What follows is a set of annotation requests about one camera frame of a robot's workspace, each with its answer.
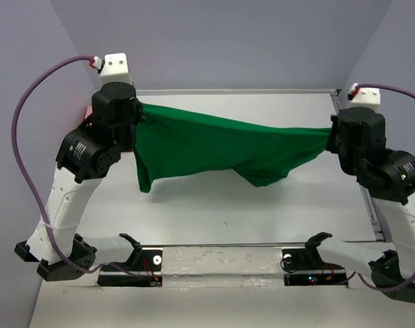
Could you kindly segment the green t shirt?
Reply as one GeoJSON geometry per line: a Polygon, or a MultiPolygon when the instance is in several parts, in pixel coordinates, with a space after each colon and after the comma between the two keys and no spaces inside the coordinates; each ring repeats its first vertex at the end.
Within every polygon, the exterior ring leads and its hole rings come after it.
{"type": "Polygon", "coordinates": [[[154,181],[232,169],[266,187],[316,159],[329,128],[276,128],[159,105],[143,105],[133,148],[139,190],[154,181]]]}

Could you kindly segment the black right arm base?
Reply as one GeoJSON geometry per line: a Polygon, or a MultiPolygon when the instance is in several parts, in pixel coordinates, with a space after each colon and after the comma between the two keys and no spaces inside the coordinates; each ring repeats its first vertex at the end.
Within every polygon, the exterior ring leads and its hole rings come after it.
{"type": "Polygon", "coordinates": [[[320,262],[305,248],[283,249],[279,264],[286,287],[347,285],[348,274],[343,267],[320,262]]]}

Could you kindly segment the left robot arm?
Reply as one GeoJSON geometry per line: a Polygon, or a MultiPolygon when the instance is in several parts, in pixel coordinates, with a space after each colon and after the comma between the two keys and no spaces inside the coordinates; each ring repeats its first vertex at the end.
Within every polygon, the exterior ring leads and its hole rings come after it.
{"type": "Polygon", "coordinates": [[[86,238],[77,229],[111,166],[133,148],[134,128],[142,114],[133,85],[106,83],[92,96],[91,114],[63,139],[50,195],[38,204],[40,222],[14,249],[25,262],[38,264],[43,280],[75,280],[106,265],[129,273],[139,265],[142,246],[130,235],[86,238]]]}

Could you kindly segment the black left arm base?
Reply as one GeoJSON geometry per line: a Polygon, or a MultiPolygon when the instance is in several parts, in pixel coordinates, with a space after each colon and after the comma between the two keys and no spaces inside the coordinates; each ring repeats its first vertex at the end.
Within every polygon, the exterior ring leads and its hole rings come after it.
{"type": "Polygon", "coordinates": [[[120,265],[129,273],[104,266],[97,284],[101,287],[159,288],[162,286],[162,262],[163,248],[144,247],[137,262],[120,265]]]}

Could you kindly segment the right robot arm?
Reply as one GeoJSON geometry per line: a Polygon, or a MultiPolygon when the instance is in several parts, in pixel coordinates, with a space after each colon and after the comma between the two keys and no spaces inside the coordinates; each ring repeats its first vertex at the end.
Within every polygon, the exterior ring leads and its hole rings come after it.
{"type": "Polygon", "coordinates": [[[386,147],[385,118],[370,108],[342,109],[331,121],[326,149],[375,200],[394,248],[378,252],[320,232],[305,243],[304,262],[339,265],[388,298],[415,303],[415,156],[386,147]]]}

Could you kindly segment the pink t shirt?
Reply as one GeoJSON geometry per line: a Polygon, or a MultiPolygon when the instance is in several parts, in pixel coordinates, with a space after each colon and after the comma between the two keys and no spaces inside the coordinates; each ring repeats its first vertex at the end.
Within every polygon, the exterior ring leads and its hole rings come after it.
{"type": "Polygon", "coordinates": [[[92,114],[92,106],[88,106],[85,112],[85,119],[87,119],[92,114]]]}

